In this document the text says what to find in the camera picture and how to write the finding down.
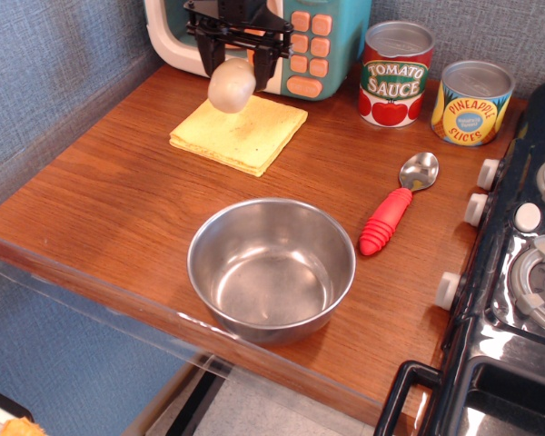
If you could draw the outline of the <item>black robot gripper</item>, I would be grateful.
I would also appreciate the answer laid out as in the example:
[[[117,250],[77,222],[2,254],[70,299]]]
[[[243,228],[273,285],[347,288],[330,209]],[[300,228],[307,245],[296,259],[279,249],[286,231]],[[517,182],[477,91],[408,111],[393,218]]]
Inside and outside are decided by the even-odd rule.
[[[227,45],[253,50],[255,92],[263,91],[279,57],[292,54],[293,26],[265,1],[188,1],[187,33],[197,43],[208,76],[225,61]]]

